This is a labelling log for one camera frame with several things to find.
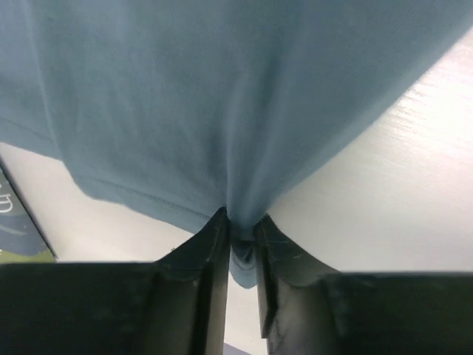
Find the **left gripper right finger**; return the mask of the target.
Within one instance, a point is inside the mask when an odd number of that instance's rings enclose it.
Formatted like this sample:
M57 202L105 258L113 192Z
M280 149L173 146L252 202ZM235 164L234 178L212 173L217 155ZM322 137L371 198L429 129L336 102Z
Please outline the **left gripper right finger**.
M269 218L254 228L270 354L470 354L469 272L340 272Z

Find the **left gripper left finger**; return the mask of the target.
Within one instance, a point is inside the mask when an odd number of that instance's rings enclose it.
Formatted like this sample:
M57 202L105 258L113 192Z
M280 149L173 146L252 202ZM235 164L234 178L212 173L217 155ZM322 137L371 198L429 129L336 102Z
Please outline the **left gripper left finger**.
M3 354L221 354L229 221L153 263L1 267Z

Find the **grey-blue t shirt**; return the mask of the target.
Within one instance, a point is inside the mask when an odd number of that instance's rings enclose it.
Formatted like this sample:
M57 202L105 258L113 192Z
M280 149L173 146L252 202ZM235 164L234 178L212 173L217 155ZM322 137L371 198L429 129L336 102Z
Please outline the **grey-blue t shirt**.
M3 1L1 141L190 232L251 229L472 26L470 1Z

